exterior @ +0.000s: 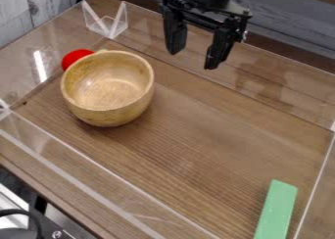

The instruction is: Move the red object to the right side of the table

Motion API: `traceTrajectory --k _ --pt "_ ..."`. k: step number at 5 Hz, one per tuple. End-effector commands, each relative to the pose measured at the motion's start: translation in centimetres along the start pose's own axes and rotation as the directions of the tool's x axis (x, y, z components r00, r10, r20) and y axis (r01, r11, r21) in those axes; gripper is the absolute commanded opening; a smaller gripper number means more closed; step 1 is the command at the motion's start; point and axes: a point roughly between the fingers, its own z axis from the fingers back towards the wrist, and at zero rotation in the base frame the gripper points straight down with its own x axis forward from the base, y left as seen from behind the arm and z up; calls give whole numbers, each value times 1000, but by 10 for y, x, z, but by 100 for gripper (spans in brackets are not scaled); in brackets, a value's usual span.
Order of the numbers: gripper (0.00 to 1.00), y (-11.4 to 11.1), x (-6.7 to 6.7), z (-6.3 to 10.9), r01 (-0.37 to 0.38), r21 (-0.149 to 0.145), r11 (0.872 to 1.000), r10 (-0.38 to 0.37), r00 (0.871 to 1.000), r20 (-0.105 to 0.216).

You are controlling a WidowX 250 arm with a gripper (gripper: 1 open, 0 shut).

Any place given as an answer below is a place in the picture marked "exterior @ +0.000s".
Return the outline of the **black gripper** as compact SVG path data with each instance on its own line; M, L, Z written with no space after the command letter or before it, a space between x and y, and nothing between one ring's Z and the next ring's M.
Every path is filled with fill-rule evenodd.
M235 45L234 30L246 30L253 17L234 0L163 0L165 34L169 52L175 55L186 47L187 23L215 30L206 56L206 70L214 70L229 58Z

